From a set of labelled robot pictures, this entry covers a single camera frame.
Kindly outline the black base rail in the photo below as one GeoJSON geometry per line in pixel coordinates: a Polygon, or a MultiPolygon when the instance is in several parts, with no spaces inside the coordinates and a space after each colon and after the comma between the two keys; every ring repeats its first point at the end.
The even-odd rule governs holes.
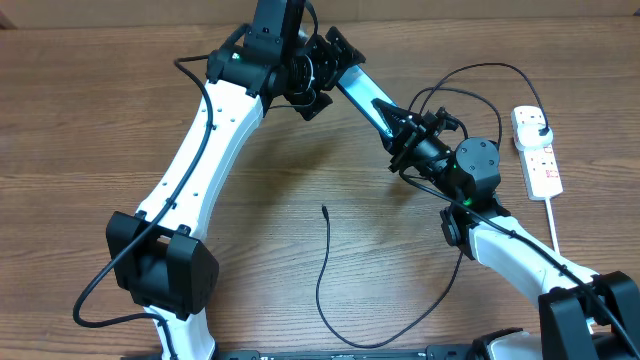
{"type": "Polygon", "coordinates": [[[219,351],[214,360],[467,360],[471,346],[465,344],[429,345],[414,350],[354,350],[259,352],[257,350],[219,351]]]}

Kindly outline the blue screen smartphone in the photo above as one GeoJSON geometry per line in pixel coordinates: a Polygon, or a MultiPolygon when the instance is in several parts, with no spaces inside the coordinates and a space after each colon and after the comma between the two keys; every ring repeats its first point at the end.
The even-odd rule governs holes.
{"type": "Polygon", "coordinates": [[[339,79],[337,87],[379,132],[384,141],[392,138],[391,127],[373,106],[373,101],[380,99],[391,105],[396,103],[359,65],[348,68],[339,79]]]}

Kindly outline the white power strip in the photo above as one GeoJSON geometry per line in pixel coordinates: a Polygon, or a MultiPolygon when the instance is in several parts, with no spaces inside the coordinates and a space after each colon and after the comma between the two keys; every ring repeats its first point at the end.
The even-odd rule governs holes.
{"type": "MultiPolygon", "coordinates": [[[[515,107],[511,112],[510,118],[513,128],[513,139],[514,129],[517,123],[537,123],[546,126],[542,111],[535,106],[515,107]]],[[[518,150],[518,154],[523,170],[526,190],[531,200],[545,201],[563,192],[558,163],[555,158],[552,143],[539,149],[527,151],[518,150]]]]}

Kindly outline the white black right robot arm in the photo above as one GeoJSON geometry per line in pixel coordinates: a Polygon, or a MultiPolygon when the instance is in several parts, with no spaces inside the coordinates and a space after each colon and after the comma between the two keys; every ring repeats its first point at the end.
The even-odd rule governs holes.
{"type": "Polygon", "coordinates": [[[599,274],[529,234],[499,202],[499,147],[468,137],[456,148],[439,138],[459,122],[444,110],[420,115],[381,99],[372,102],[392,155],[390,169],[409,168],[448,202],[441,211],[447,242],[494,270],[538,310],[540,333],[521,328],[475,339],[471,359],[636,359],[639,289],[626,274],[599,274]]]}

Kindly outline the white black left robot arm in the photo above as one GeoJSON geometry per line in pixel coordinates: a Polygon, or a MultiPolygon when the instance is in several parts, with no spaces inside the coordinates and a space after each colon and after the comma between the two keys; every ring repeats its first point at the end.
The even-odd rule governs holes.
{"type": "Polygon", "coordinates": [[[346,70],[363,60],[337,30],[303,33],[303,16],[313,14],[308,1],[261,0],[252,22],[206,56],[197,80],[201,109],[169,168],[134,214],[117,212],[107,225],[117,283],[154,322],[164,359],[215,355],[206,307],[219,265],[205,241],[246,140],[278,97],[313,118],[346,70]]]}

